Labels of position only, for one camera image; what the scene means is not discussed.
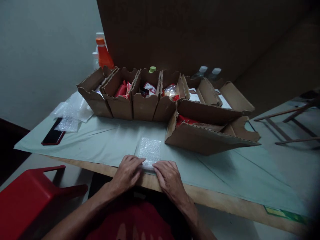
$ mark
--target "phone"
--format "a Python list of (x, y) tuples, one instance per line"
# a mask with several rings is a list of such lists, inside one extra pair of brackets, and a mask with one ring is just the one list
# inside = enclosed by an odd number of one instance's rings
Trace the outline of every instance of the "phone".
[(54, 130), (58, 124), (61, 122), (62, 118), (58, 118), (44, 140), (42, 141), (42, 145), (58, 145), (61, 142), (61, 139), (63, 138), (63, 135), (66, 132), (61, 132)]

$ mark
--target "bubble wrap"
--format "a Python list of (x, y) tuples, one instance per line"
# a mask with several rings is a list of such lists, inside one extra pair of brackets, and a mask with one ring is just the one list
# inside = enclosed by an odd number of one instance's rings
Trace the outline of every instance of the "bubble wrap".
[(60, 103), (50, 114), (55, 118), (62, 117), (55, 130), (65, 132), (77, 132), (79, 123), (86, 123), (92, 115), (93, 111), (79, 92), (75, 92), (67, 101)]
[(153, 171), (152, 164), (160, 160), (161, 141), (142, 137), (138, 143), (135, 155), (138, 158), (145, 158), (142, 168)]

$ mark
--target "plastic bottle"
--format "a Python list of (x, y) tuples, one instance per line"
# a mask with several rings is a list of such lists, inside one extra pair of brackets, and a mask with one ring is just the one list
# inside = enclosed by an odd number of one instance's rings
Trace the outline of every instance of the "plastic bottle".
[(157, 68), (155, 66), (151, 66), (150, 67), (150, 70), (149, 70), (149, 73), (153, 73)]
[(208, 67), (206, 67), (206, 66), (201, 66), (200, 69), (199, 69), (199, 71), (198, 71), (196, 74), (194, 74), (190, 79), (191, 79), (191, 80), (194, 80), (194, 79), (196, 79), (196, 78), (198, 78), (198, 77), (202, 78), (202, 77), (204, 76), (204, 73), (206, 72), (207, 69), (208, 69)]
[(92, 56), (93, 56), (92, 66), (93, 66), (93, 70), (95, 71), (100, 67), (99, 66), (99, 54), (97, 52), (93, 52)]
[(106, 38), (104, 37), (104, 33), (103, 32), (97, 32), (96, 35), (97, 35), (96, 38), (103, 38), (104, 45), (106, 45), (107, 50), (108, 50), (108, 46), (106, 44)]
[(207, 76), (207, 79), (211, 82), (215, 82), (218, 80), (218, 74), (221, 72), (221, 68), (215, 68), (212, 72)]
[(99, 52), (99, 66), (107, 66), (109, 69), (114, 69), (114, 63), (111, 56), (108, 53), (107, 47), (104, 45), (103, 38), (96, 38)]

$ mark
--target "green bottle cap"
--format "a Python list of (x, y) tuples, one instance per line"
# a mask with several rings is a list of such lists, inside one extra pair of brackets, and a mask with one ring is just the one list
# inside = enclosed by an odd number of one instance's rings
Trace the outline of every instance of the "green bottle cap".
[(149, 73), (153, 73), (157, 68), (155, 66), (150, 67)]

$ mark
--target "red plastic stool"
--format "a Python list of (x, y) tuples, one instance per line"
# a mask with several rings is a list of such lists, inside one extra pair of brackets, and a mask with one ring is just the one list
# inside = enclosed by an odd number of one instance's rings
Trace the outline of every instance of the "red plastic stool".
[(0, 192), (0, 239), (28, 239), (52, 213), (69, 199), (84, 195), (88, 186), (56, 187), (44, 172), (66, 166), (37, 168), (23, 172)]

